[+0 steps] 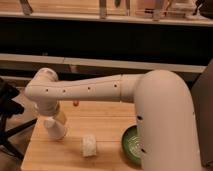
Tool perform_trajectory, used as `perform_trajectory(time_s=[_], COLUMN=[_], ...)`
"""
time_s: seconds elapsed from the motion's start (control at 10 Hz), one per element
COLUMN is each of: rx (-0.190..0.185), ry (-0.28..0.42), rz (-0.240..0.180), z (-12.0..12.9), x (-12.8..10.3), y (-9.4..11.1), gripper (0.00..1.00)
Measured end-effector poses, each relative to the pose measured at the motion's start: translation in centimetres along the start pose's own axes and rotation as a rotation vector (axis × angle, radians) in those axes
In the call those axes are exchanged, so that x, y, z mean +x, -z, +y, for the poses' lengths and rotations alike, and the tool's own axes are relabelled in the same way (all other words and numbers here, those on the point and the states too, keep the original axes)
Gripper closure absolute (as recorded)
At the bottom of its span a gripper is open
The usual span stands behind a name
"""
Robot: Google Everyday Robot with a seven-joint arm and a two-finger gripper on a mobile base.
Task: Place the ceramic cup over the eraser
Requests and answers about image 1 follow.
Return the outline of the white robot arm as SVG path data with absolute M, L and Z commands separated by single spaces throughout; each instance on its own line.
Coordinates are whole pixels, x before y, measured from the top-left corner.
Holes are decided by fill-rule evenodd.
M 60 81 L 40 69 L 25 95 L 44 116 L 54 116 L 64 100 L 132 103 L 143 171 L 203 171 L 192 96 L 185 81 L 168 70 Z

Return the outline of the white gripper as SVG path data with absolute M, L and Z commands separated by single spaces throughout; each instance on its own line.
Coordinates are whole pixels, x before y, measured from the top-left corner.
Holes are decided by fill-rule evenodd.
M 63 112 L 45 118 L 43 125 L 51 139 L 60 140 L 66 135 L 66 121 L 67 117 Z

